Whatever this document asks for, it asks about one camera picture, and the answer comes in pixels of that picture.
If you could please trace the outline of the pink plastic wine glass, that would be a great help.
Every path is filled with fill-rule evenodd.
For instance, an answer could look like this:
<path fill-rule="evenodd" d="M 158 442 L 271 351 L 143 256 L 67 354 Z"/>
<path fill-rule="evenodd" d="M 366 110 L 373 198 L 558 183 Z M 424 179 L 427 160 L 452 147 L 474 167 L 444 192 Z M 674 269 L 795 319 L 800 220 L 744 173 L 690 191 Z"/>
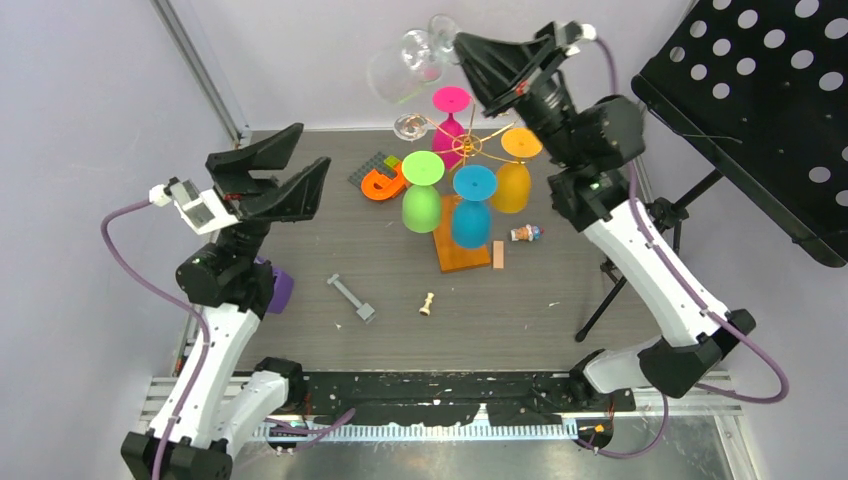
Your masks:
<path fill-rule="evenodd" d="M 446 114 L 438 123 L 431 141 L 431 151 L 443 161 L 446 171 L 454 170 L 463 160 L 465 128 L 455 118 L 471 104 L 470 94 L 461 87 L 446 86 L 432 96 L 436 110 Z"/>

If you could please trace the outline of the yellow plastic wine glass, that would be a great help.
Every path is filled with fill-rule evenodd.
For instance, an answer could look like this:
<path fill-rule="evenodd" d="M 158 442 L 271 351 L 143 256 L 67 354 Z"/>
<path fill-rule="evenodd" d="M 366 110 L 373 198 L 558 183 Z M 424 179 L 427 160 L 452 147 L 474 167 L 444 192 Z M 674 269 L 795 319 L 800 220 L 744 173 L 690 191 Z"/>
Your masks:
<path fill-rule="evenodd" d="M 501 146 L 512 162 L 504 163 L 496 172 L 497 188 L 490 203 L 499 212 L 515 214 L 526 207 L 532 190 L 527 163 L 541 153 L 543 146 L 525 127 L 507 130 L 501 136 Z"/>

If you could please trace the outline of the clear stemmed wine glass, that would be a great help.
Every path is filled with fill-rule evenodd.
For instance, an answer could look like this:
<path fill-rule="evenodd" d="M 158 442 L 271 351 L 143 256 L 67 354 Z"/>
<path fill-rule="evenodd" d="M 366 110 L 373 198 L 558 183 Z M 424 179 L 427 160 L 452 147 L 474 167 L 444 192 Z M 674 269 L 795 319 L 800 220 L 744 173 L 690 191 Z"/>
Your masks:
<path fill-rule="evenodd" d="M 415 142 L 425 138 L 437 125 L 420 113 L 400 115 L 393 123 L 392 130 L 397 138 L 407 142 Z"/>

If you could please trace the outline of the clear glass tumbler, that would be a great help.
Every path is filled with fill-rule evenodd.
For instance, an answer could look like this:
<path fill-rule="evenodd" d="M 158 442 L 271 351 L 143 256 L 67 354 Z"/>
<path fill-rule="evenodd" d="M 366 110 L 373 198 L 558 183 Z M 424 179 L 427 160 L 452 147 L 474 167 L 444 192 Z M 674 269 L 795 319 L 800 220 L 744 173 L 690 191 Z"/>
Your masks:
<path fill-rule="evenodd" d="M 406 31 L 368 61 L 366 80 L 371 92 L 390 104 L 401 104 L 437 83 L 458 63 L 454 40 L 461 31 L 455 19 L 436 14 L 424 29 Z"/>

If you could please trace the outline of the blue plastic wine glass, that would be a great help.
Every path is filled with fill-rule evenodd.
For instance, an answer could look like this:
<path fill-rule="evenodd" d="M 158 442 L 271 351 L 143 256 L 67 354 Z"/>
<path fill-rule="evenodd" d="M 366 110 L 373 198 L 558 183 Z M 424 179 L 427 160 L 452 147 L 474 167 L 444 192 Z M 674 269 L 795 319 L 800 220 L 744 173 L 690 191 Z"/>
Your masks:
<path fill-rule="evenodd" d="M 451 220 L 453 241 L 465 249 L 485 246 L 491 230 L 486 202 L 497 189 L 495 174 L 483 165 L 464 166 L 453 178 L 453 189 L 460 197 Z"/>

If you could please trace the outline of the green plastic wine glass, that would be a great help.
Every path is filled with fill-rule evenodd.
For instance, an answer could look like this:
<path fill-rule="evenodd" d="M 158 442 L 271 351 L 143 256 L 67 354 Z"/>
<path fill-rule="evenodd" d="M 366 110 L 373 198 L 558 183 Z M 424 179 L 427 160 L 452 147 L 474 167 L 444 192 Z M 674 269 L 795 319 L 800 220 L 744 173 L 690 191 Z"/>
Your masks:
<path fill-rule="evenodd" d="M 445 173 L 443 160 L 436 153 L 419 150 L 403 159 L 401 169 L 409 184 L 402 199 L 402 222 L 412 232 L 432 232 L 442 215 L 441 197 L 435 185 Z"/>

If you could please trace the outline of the gold rack with wooden base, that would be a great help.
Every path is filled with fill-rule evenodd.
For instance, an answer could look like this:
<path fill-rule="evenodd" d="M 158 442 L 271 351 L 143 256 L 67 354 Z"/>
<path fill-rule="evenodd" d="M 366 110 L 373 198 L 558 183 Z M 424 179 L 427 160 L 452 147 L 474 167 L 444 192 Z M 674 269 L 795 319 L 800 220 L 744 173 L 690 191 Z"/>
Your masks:
<path fill-rule="evenodd" d="M 455 115 L 455 118 L 466 130 L 466 134 L 464 135 L 463 160 L 454 170 L 445 170 L 444 174 L 446 175 L 448 186 L 450 187 L 451 191 L 449 193 L 444 193 L 440 196 L 442 204 L 441 221 L 439 226 L 432 231 L 436 249 L 436 256 L 438 259 L 440 271 L 443 273 L 454 273 L 461 270 L 480 268 L 492 264 L 492 254 L 490 253 L 490 249 L 488 247 L 491 230 L 486 245 L 476 249 L 462 248 L 458 246 L 452 239 L 452 215 L 454 207 L 460 201 L 460 197 L 455 193 L 453 189 L 453 178 L 460 168 L 467 165 L 483 165 L 489 168 L 485 164 L 474 163 L 473 159 L 476 157 L 484 157 L 489 160 L 494 160 L 496 162 L 501 163 L 501 165 L 503 165 L 504 163 L 511 163 L 511 158 L 505 158 L 503 156 L 493 155 L 487 152 L 486 144 L 489 143 L 489 141 L 491 140 L 500 138 L 507 130 L 514 128 L 515 124 L 511 122 L 490 134 L 480 136 L 473 131 L 475 117 L 476 103 L 473 100 L 471 100 L 471 104 L 467 109 Z"/>

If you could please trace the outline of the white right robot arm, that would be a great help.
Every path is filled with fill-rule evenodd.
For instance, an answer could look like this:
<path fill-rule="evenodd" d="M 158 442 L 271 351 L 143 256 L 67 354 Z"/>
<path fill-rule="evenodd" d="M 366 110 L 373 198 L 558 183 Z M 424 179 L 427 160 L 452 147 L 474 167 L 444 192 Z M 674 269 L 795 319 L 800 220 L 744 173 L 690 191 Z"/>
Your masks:
<path fill-rule="evenodd" d="M 627 388 L 683 397 L 756 325 L 694 278 L 630 191 L 621 168 L 645 149 L 637 105 L 615 93 L 574 107 L 561 65 L 592 37 L 587 24 L 553 22 L 525 43 L 466 32 L 453 41 L 485 115 L 518 114 L 559 167 L 548 178 L 553 208 L 614 263 L 659 326 L 658 338 L 597 353 L 574 369 L 572 400 L 589 411 Z"/>

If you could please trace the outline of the grey lego plate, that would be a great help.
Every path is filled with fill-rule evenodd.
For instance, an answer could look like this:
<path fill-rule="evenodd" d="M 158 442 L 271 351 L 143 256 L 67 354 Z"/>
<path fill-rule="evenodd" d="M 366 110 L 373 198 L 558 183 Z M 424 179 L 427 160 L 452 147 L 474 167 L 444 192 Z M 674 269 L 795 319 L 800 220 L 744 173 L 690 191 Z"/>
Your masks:
<path fill-rule="evenodd" d="M 362 181 L 372 171 L 377 172 L 378 180 L 382 180 L 383 178 L 388 179 L 389 181 L 393 180 L 396 177 L 395 169 L 391 169 L 383 163 L 383 160 L 387 156 L 390 155 L 386 155 L 383 152 L 378 151 L 369 160 L 367 160 L 359 168 L 357 168 L 352 174 L 350 174 L 348 176 L 348 181 L 352 185 L 360 187 Z"/>

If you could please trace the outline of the green lego brick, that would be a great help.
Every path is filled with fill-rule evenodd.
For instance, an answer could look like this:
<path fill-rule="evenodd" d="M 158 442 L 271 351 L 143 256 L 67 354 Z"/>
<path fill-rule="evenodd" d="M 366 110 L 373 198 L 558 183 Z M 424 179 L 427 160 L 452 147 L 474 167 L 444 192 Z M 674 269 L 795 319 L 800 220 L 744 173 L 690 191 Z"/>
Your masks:
<path fill-rule="evenodd" d="M 397 158 L 397 157 L 395 157 L 395 156 L 393 156 L 393 155 L 390 155 L 390 156 L 387 156 L 387 157 L 383 160 L 383 163 L 384 163 L 386 166 L 388 166 L 389 168 L 391 168 L 391 169 L 395 169 L 395 168 L 397 168 L 397 167 L 398 167 L 398 166 L 402 163 L 402 161 L 401 161 L 399 158 Z"/>

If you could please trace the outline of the small colourful toy figure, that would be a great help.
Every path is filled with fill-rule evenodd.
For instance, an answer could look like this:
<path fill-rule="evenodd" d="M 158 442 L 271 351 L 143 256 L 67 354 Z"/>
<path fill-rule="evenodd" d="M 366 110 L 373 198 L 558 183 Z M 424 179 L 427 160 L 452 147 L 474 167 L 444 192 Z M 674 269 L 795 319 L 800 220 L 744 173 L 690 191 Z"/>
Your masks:
<path fill-rule="evenodd" d="M 539 240 L 544 233 L 544 229 L 536 226 L 526 224 L 524 226 L 514 228 L 510 231 L 510 239 L 513 242 L 517 241 L 526 241 L 533 242 Z"/>

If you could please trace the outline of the grey metal T-shaped part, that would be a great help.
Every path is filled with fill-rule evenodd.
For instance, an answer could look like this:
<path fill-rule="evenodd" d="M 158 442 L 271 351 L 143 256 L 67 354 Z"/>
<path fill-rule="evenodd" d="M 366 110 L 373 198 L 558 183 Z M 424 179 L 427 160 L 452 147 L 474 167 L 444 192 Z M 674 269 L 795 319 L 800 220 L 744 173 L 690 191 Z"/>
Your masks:
<path fill-rule="evenodd" d="M 341 281 L 338 273 L 327 279 L 327 284 L 333 286 L 355 309 L 356 315 L 366 324 L 370 323 L 376 315 L 375 309 L 367 302 L 361 301 Z"/>

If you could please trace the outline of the small wooden block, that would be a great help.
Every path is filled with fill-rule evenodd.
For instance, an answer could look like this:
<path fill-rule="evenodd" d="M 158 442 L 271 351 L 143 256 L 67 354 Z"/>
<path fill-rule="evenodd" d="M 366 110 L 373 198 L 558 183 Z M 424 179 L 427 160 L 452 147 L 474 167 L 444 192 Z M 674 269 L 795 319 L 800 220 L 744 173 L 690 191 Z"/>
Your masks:
<path fill-rule="evenodd" d="M 505 266 L 505 245 L 501 240 L 492 242 L 492 268 L 503 269 Z"/>

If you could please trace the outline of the white chess piece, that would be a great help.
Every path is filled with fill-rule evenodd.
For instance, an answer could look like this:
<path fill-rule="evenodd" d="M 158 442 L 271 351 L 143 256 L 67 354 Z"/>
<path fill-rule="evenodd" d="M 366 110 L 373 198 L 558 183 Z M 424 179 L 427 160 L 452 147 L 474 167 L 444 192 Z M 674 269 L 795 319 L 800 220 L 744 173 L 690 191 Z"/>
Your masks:
<path fill-rule="evenodd" d="M 432 310 L 432 303 L 434 301 L 435 294 L 433 292 L 428 292 L 423 305 L 419 308 L 419 313 L 422 316 L 430 316 Z"/>

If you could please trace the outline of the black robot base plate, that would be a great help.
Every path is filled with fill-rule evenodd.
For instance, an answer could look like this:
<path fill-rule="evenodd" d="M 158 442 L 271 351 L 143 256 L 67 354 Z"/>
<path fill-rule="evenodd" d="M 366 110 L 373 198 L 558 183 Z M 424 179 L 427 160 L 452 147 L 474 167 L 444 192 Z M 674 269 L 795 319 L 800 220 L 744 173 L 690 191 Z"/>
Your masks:
<path fill-rule="evenodd" d="M 563 414 L 635 411 L 631 391 L 593 394 L 565 372 L 314 371 L 295 383 L 277 414 L 332 423 L 353 411 L 357 426 L 470 424 L 484 410 L 493 426 L 553 425 Z"/>

